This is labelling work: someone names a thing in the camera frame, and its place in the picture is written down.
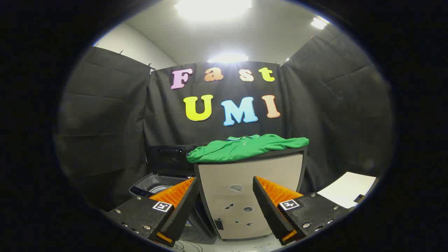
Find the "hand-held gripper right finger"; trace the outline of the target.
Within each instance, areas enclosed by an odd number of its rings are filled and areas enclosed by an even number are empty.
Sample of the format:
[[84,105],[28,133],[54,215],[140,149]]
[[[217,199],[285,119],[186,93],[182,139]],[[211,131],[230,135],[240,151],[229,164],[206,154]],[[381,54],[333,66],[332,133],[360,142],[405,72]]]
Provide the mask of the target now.
[[259,176],[253,177],[253,193],[281,245],[312,236],[352,211],[315,192],[303,195]]

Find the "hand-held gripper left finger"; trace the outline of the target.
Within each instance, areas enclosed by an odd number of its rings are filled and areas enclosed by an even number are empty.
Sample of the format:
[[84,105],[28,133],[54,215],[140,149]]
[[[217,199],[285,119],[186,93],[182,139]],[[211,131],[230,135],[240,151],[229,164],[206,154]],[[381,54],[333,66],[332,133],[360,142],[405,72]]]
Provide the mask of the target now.
[[107,212],[107,218],[146,240],[174,247],[198,194],[192,177],[152,196],[135,196]]

